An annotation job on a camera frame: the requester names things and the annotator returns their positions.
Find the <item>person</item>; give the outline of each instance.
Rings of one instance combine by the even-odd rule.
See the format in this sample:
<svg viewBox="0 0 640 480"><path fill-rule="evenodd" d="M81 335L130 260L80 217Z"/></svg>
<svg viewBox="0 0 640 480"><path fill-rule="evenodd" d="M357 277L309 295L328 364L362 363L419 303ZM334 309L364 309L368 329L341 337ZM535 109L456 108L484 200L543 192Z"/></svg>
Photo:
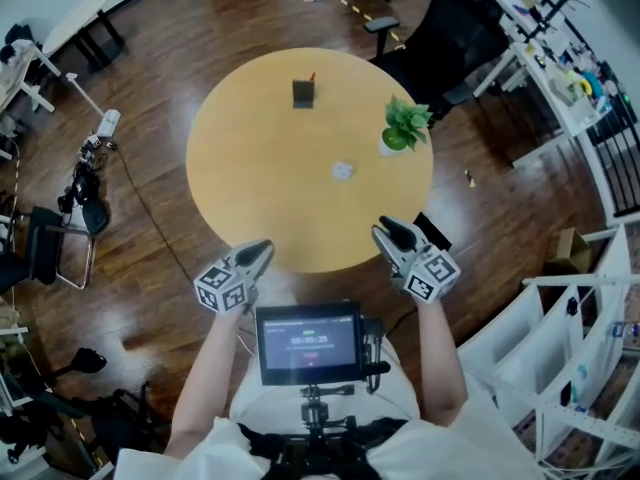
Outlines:
<svg viewBox="0 0 640 480"><path fill-rule="evenodd" d="M358 426L383 417L407 420L367 452L369 465L382 479L542 478L531 453L489 395L468 397L442 304L415 302L424 420L415 391L386 338L381 355L391 371L381 377L379 390L370 395L360 383L353 396L323 397L331 419L354 415ZM122 450L116 480L259 480L268 473L270 461L251 455L240 424L260 434L305 435L300 387L262 386L255 358L231 403L229 417L223 416L241 315L241 310L235 310L216 316L176 405L164 455Z"/></svg>

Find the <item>white shirt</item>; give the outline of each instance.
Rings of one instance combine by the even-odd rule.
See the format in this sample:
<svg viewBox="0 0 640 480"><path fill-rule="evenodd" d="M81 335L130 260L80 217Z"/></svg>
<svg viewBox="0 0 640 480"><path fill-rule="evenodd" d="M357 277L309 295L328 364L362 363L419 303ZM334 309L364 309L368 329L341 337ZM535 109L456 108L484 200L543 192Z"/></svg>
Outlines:
<svg viewBox="0 0 640 480"><path fill-rule="evenodd" d="M448 428L438 427L420 420L413 387L386 340L383 359L392 367L381 377L376 393L368 395L366 386L359 384L353 396L327 396L322 401L329 405L330 419L355 415L358 425L382 417L409 420L367 453L369 464L384 480L543 478L487 393L470 398ZM115 480L260 480L269 461L249 453L249 441L237 423L259 433L304 434L300 419L304 401L299 387L262 386L260 366L254 360L231 404L229 419L216 418L206 439L184 460L122 450Z"/></svg>

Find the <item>potted plant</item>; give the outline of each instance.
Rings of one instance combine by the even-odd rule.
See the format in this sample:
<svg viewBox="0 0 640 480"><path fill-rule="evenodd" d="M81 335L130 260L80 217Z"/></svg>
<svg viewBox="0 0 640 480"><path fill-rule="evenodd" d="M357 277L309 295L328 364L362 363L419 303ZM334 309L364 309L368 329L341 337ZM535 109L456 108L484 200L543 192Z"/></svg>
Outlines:
<svg viewBox="0 0 640 480"><path fill-rule="evenodd" d="M407 148L415 149L416 142L427 143L427 136L422 129L429 126L433 115L428 105L409 105L395 96L387 103L386 119L389 125L382 132L380 154L382 156L397 155Z"/></svg>

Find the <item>cardboard box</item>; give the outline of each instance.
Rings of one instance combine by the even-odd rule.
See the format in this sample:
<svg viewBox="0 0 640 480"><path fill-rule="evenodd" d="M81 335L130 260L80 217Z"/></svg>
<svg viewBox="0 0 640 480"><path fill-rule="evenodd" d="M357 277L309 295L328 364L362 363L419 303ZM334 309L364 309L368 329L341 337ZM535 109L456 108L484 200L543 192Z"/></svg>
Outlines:
<svg viewBox="0 0 640 480"><path fill-rule="evenodd" d="M554 233L549 243L545 274L586 274L591 266L591 247L575 228Z"/></svg>

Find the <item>monitor screen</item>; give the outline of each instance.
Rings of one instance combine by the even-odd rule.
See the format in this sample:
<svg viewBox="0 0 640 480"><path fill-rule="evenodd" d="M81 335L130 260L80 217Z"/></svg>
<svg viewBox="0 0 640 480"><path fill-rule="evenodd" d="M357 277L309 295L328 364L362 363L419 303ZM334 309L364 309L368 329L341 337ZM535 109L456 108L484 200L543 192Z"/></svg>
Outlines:
<svg viewBox="0 0 640 480"><path fill-rule="evenodd" d="M264 323L268 369L299 370L356 363L356 333L352 315Z"/></svg>

